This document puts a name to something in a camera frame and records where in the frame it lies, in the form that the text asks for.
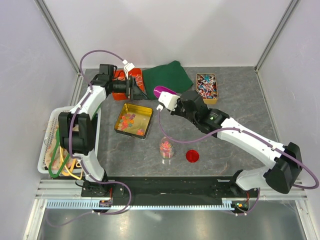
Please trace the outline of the magenta plastic scoop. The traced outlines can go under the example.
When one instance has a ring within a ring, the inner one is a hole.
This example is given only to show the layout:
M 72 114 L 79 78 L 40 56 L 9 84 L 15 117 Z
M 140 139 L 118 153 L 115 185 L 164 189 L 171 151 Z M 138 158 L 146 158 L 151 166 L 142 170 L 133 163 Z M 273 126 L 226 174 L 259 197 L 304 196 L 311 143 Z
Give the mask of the magenta plastic scoop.
M 176 92 L 174 92 L 173 90 L 165 87 L 165 86 L 156 86 L 153 90 L 153 94 L 154 96 L 158 99 L 161 95 L 162 92 L 167 92 L 167 93 L 170 93 L 170 94 L 173 94 L 173 95 L 177 95 Z

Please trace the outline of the gold tin with star candies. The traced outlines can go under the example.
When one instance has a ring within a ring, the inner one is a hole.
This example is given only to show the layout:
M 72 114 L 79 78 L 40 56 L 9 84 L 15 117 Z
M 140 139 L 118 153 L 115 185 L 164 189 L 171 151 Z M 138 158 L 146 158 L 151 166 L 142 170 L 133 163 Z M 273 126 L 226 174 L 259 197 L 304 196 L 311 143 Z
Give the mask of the gold tin with star candies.
M 154 110 L 150 107 L 125 103 L 120 111 L 114 130 L 118 134 L 144 140 L 147 137 Z

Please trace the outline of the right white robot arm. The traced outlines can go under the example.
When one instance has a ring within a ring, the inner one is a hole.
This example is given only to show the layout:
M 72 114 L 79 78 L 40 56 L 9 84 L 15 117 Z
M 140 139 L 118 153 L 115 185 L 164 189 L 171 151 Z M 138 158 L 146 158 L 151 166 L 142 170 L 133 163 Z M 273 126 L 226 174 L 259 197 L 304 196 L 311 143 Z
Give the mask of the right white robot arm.
M 172 115 L 193 123 L 202 133 L 239 147 L 263 164 L 263 167 L 239 170 L 234 174 L 235 181 L 229 184 L 229 191 L 235 197 L 265 186 L 288 194 L 302 171 L 298 164 L 302 161 L 298 145 L 293 142 L 284 145 L 249 130 L 227 113 L 207 107 L 195 90 L 184 92 L 181 96 L 173 95 L 169 110 Z

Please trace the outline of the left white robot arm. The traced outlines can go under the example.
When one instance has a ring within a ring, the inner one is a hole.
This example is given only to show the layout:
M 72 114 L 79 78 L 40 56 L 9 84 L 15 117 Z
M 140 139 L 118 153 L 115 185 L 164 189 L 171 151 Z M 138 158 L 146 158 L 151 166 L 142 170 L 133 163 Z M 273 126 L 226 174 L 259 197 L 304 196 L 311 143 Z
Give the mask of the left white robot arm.
M 124 79 L 115 79 L 116 66 L 101 64 L 99 73 L 88 82 L 85 95 L 69 112 L 58 116 L 59 142 L 71 158 L 80 162 L 85 179 L 94 182 L 92 191 L 99 197 L 110 191 L 107 174 L 95 153 L 96 131 L 93 118 L 100 105 L 111 93 L 123 93 L 130 100 L 147 100 L 148 96 L 138 86 L 136 78 L 129 75 L 133 63 L 124 63 Z

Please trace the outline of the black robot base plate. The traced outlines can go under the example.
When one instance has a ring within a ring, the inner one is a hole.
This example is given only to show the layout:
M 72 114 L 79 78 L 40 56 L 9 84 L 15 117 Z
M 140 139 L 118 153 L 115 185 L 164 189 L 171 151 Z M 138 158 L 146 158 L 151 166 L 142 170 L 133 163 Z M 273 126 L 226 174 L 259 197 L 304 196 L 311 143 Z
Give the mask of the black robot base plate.
M 231 176 L 114 176 L 109 184 L 84 181 L 82 197 L 122 197 L 127 194 L 125 186 L 134 197 L 139 195 L 200 195 L 214 199 L 222 198 L 255 198 L 256 187 L 243 190 L 236 186 Z

